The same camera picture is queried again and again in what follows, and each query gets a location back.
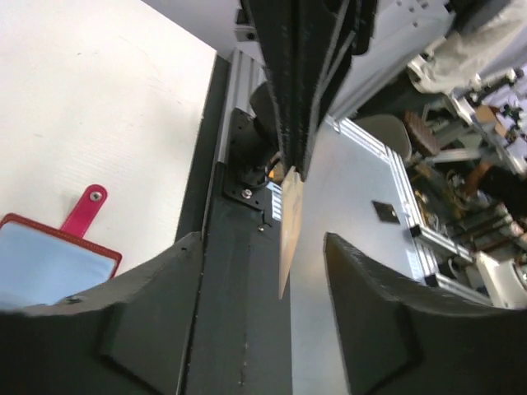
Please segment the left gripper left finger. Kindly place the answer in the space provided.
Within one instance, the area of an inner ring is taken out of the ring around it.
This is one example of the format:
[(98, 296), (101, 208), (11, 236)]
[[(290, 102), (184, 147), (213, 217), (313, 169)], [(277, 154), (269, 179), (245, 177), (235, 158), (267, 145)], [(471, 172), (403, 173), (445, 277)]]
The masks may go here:
[(72, 300), (2, 313), (2, 393), (178, 393), (202, 263), (193, 232)]

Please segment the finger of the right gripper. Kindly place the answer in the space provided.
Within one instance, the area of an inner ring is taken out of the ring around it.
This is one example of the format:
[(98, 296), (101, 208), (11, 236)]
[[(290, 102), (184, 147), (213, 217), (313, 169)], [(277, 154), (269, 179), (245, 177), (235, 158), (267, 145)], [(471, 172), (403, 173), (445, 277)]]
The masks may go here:
[(352, 64), (364, 54), (377, 1), (301, 1), (296, 55), (294, 166), (306, 179), (319, 126)]
[(298, 1), (243, 1), (263, 55), (284, 165), (300, 167), (297, 100)]

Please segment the red leather card holder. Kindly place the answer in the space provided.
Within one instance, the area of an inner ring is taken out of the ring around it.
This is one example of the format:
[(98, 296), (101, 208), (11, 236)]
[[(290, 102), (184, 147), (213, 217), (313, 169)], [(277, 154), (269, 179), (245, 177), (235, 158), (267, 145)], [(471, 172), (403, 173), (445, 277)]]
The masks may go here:
[(103, 186), (88, 186), (59, 228), (2, 218), (2, 310), (56, 304), (114, 277), (122, 254), (84, 238), (107, 197)]

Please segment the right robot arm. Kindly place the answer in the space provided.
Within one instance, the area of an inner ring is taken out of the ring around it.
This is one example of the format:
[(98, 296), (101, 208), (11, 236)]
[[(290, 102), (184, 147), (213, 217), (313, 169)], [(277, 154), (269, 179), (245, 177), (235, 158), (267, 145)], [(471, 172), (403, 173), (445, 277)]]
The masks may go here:
[(266, 81), (256, 107), (287, 170), (310, 172), (328, 114), (358, 103), (368, 77), (402, 68), (450, 25), (442, 1), (243, 1)]

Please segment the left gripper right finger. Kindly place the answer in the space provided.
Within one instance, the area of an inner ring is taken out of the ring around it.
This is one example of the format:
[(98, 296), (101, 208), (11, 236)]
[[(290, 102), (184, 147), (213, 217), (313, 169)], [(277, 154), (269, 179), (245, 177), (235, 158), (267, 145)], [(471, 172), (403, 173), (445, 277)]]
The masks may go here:
[(424, 286), (335, 233), (324, 256), (351, 393), (525, 393), (523, 309)]

